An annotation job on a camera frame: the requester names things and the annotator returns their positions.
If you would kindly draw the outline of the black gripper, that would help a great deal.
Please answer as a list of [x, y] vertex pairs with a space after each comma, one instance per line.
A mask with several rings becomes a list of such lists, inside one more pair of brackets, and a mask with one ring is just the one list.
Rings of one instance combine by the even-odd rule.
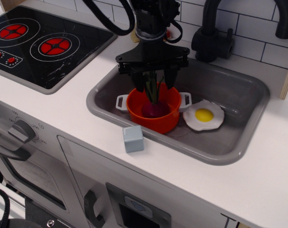
[[188, 66], [190, 49], [170, 45], [164, 41], [144, 42], [125, 53], [116, 56], [119, 73], [131, 74], [135, 88], [144, 91], [142, 72], [164, 70], [165, 84], [168, 89], [174, 87], [178, 70]]

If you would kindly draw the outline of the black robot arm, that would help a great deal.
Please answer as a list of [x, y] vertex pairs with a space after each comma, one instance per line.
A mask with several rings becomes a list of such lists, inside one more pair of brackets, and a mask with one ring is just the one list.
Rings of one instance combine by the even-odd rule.
[[135, 34], [139, 44], [130, 51], [116, 57], [119, 73], [131, 76], [136, 89], [144, 90], [145, 72], [162, 70], [165, 83], [170, 89], [174, 86], [177, 72], [188, 66], [187, 47], [175, 46], [181, 40], [168, 40], [167, 28], [182, 27], [174, 20], [179, 15], [180, 4], [175, 0], [132, 0], [136, 16]]

